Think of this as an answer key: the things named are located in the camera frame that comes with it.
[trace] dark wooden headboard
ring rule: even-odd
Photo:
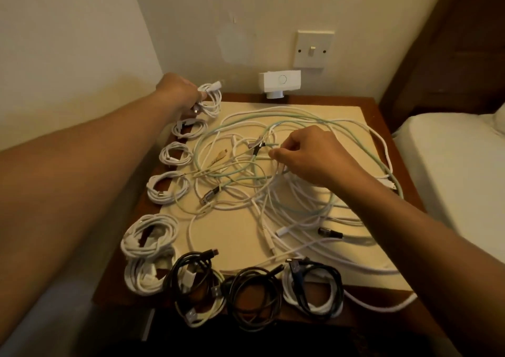
[[[424,112],[495,112],[505,100],[505,0],[439,0],[379,108],[393,132]]]

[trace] white wall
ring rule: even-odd
[[[436,0],[138,0],[164,71],[258,92],[257,73],[290,68],[298,29],[335,30],[304,94],[380,100]]]
[[[0,26],[0,148],[101,116],[161,77],[136,0],[0,0]],[[1,356],[71,354],[149,170],[144,162]]]

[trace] hand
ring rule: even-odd
[[[329,189],[343,188],[349,179],[367,175],[331,131],[316,125],[291,132],[268,155],[302,179]]]
[[[156,85],[156,91],[164,100],[168,100],[182,118],[195,116],[191,111],[193,105],[207,98],[206,92],[176,73],[166,73]]]

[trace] person's right arm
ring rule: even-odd
[[[461,353],[505,354],[505,264],[385,188],[330,131],[296,130],[269,155],[347,203]]]

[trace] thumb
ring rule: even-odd
[[[268,156],[279,163],[289,166],[294,158],[294,152],[286,148],[274,148],[269,151]]]

